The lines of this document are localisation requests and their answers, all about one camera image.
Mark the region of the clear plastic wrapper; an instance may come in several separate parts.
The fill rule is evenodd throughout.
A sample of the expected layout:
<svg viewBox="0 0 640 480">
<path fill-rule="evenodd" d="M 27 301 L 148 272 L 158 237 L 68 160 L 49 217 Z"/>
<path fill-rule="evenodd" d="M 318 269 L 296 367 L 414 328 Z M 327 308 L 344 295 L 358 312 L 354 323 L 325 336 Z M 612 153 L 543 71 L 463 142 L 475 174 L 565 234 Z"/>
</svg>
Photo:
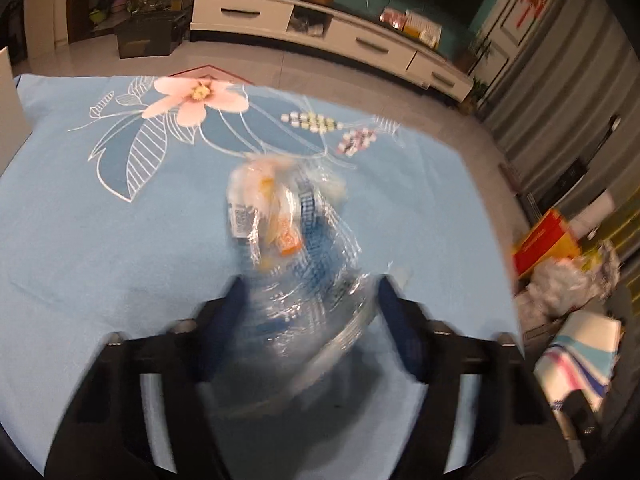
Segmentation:
<svg viewBox="0 0 640 480">
<path fill-rule="evenodd" d="M 340 216 L 345 202 L 345 182 L 310 159 L 260 156 L 230 174 L 229 234 L 248 304 L 212 380 L 221 413 L 277 411 L 375 318 L 372 280 Z"/>
</svg>

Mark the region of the light blue floral tablecloth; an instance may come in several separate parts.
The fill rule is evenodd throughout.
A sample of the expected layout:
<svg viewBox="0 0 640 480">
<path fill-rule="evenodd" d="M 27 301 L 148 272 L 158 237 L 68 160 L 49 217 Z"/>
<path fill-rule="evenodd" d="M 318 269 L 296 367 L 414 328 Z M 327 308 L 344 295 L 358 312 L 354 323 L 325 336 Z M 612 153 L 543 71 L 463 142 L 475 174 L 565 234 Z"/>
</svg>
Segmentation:
<svg viewBox="0 0 640 480">
<path fill-rule="evenodd" d="M 13 81 L 1 178 L 1 423 L 43 470 L 105 339 L 155 338 L 242 278 L 198 400 L 238 479 L 384 479 L 428 390 L 378 283 L 458 333 L 516 333 L 462 157 L 401 122 L 203 78 Z"/>
</svg>

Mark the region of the red yellow snack box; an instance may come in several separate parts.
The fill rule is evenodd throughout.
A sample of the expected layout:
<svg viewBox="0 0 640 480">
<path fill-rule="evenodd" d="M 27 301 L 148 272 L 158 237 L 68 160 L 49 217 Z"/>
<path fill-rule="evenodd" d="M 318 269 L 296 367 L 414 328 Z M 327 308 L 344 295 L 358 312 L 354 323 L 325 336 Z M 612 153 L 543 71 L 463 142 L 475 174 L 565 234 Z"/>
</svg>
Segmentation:
<svg viewBox="0 0 640 480">
<path fill-rule="evenodd" d="M 544 260 L 574 259 L 581 254 L 582 248 L 566 219 L 558 210 L 550 209 L 513 247 L 512 259 L 518 278 L 526 278 Z"/>
</svg>

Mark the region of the striped cloth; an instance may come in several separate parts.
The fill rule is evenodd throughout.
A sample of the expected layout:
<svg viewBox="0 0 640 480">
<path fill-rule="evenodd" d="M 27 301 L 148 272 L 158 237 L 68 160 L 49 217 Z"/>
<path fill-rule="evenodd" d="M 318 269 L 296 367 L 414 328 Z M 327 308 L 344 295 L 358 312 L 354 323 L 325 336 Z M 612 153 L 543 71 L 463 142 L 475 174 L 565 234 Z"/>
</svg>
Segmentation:
<svg viewBox="0 0 640 480">
<path fill-rule="evenodd" d="M 608 393 L 622 323 L 584 310 L 573 312 L 535 365 L 535 376 L 549 404 L 559 411 L 565 399 L 581 391 L 597 412 Z"/>
</svg>

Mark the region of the white cardboard box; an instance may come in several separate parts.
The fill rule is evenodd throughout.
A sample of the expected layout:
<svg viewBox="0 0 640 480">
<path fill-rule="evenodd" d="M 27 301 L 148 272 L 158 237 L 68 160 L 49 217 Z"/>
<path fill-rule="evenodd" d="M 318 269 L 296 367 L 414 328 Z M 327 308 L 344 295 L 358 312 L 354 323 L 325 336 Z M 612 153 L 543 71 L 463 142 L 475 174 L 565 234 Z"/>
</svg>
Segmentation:
<svg viewBox="0 0 640 480">
<path fill-rule="evenodd" d="M 17 93 L 9 49 L 4 47 L 0 54 L 0 176 L 31 133 L 32 126 Z"/>
</svg>

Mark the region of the white tv cabinet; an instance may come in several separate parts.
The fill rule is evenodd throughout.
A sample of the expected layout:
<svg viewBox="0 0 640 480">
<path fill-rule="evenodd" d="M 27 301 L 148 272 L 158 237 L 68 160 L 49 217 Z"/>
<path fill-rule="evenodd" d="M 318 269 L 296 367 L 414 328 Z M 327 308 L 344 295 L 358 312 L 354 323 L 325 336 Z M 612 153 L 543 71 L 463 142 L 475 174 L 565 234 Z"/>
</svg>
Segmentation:
<svg viewBox="0 0 640 480">
<path fill-rule="evenodd" d="M 469 76 L 420 41 L 306 0 L 194 0 L 190 29 L 201 36 L 240 35 L 335 54 L 458 102 L 473 87 Z"/>
</svg>

